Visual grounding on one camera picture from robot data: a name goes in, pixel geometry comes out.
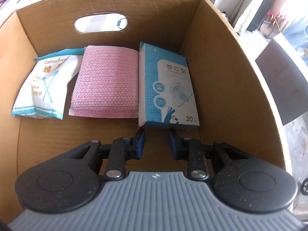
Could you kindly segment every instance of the blue and white box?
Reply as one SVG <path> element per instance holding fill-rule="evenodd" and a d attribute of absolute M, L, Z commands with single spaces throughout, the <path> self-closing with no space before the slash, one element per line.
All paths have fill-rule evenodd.
<path fill-rule="evenodd" d="M 139 126 L 199 126 L 186 59 L 147 43 L 139 52 Z"/>

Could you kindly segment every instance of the gray ribbed surface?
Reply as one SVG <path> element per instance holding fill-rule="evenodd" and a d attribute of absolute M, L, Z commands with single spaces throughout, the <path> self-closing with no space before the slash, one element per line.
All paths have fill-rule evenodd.
<path fill-rule="evenodd" d="M 267 215 L 233 210 L 216 199 L 206 183 L 188 180 L 182 172 L 130 172 L 124 180 L 106 183 L 96 199 L 78 210 L 59 215 L 26 210 L 9 227 L 14 231 L 298 231 L 304 225 L 286 210 Z"/>

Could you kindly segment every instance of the cardboard box wall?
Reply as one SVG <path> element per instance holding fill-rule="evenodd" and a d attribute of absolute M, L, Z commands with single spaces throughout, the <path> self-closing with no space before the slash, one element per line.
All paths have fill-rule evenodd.
<path fill-rule="evenodd" d="M 87 34 L 75 30 L 78 18 L 101 12 L 125 15 L 127 27 Z M 180 131 L 182 137 L 208 144 L 223 140 L 291 172 L 281 120 L 265 80 L 209 0 L 44 0 L 17 10 L 0 28 L 0 219 L 9 221 L 21 210 L 14 183 L 29 167 L 88 140 L 111 143 L 138 130 L 137 119 L 68 116 L 74 81 L 62 121 L 12 117 L 33 58 L 90 44 L 138 50 L 141 41 L 187 59 L 200 128 Z M 146 135 L 143 158 L 127 162 L 128 171 L 187 169 L 186 162 L 172 160 L 166 130 L 147 129 Z"/>

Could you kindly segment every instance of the silver bolt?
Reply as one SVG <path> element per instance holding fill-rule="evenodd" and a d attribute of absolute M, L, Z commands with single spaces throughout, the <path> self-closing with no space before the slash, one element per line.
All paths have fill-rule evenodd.
<path fill-rule="evenodd" d="M 204 178 L 206 177 L 206 172 L 202 171 L 202 170 L 194 170 L 191 172 L 191 176 L 193 178 Z"/>
<path fill-rule="evenodd" d="M 119 178 L 122 173 L 119 170 L 109 170 L 106 175 L 110 178 Z"/>

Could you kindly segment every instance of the box handle hole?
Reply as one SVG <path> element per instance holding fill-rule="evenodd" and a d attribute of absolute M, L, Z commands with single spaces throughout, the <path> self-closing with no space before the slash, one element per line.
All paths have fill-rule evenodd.
<path fill-rule="evenodd" d="M 121 31 L 126 26 L 126 17 L 118 13 L 85 16 L 75 22 L 75 29 L 80 33 Z"/>

